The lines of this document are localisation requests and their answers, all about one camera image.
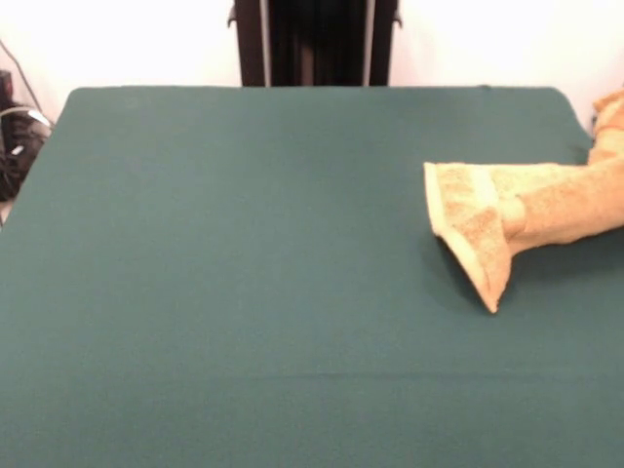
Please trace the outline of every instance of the green cloth surface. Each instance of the green cloth surface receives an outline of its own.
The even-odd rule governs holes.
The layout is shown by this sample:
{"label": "green cloth surface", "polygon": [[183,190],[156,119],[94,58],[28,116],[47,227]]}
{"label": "green cloth surface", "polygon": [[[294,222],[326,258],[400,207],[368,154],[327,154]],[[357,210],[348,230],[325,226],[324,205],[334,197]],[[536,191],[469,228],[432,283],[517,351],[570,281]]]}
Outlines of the green cloth surface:
{"label": "green cloth surface", "polygon": [[550,89],[74,92],[0,235],[0,466],[624,466],[624,233],[492,317],[424,161],[580,163]]}

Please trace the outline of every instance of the black stand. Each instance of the black stand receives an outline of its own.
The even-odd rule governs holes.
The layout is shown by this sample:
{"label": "black stand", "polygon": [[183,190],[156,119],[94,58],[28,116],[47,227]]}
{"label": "black stand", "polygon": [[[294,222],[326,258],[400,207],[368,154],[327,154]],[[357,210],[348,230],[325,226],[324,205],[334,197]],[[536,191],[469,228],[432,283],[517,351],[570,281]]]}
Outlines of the black stand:
{"label": "black stand", "polygon": [[387,86],[398,0],[375,0],[371,22],[369,1],[266,0],[263,21],[260,0],[235,0],[243,86]]}

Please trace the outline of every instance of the towel fold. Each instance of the towel fold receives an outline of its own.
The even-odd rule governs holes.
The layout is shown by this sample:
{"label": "towel fold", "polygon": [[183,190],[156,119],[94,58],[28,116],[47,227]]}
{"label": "towel fold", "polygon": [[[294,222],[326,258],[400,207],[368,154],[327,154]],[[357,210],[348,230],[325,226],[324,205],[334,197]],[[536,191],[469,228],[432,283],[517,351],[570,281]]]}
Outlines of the towel fold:
{"label": "towel fold", "polygon": [[599,112],[588,165],[425,163],[431,228],[495,313],[519,252],[624,225],[624,91]]}

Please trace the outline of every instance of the white background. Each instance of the white background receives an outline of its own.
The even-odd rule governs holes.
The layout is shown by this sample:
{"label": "white background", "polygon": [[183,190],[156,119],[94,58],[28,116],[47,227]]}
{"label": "white background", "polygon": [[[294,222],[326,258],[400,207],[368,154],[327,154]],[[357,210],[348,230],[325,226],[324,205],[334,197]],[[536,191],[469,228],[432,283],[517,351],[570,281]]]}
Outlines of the white background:
{"label": "white background", "polygon": [[[240,86],[232,3],[0,0],[0,37],[57,118],[77,87]],[[401,12],[391,86],[554,86],[588,128],[592,100],[624,83],[624,0],[402,0]],[[12,68],[1,53],[0,67]]]}

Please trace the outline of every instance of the wire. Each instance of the wire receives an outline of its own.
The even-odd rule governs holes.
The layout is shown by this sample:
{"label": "wire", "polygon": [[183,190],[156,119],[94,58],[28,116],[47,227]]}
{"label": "wire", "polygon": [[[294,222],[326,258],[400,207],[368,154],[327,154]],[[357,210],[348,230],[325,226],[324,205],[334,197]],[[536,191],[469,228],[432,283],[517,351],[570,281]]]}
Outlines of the wire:
{"label": "wire", "polygon": [[15,64],[16,68],[18,69],[19,76],[21,77],[21,81],[23,81],[23,84],[25,85],[26,89],[28,90],[28,93],[30,94],[30,97],[32,98],[32,101],[35,103],[35,106],[37,107],[37,110],[39,110],[39,112],[42,112],[41,104],[39,103],[39,100],[37,99],[37,96],[32,91],[32,88],[30,87],[30,83],[28,83],[28,80],[26,79],[26,75],[24,74],[23,70],[21,69],[20,62],[11,53],[11,51],[5,45],[5,43],[2,42],[2,39],[0,39],[0,49],[2,49],[4,51],[4,53],[9,57],[9,59],[11,59],[11,61]]}
{"label": "wire", "polygon": [[4,110],[0,111],[0,120],[3,117],[6,117],[7,115],[10,115],[10,114],[14,114],[16,112],[25,112],[30,117],[32,117],[36,121],[42,123],[43,125],[45,125],[49,129],[54,127],[54,124],[53,124],[52,120],[50,120],[48,117],[46,117],[43,114],[43,112],[41,112],[40,110],[37,110],[37,109],[35,109],[33,107],[28,107],[26,105],[19,105],[17,107],[9,107],[8,109],[4,109]]}

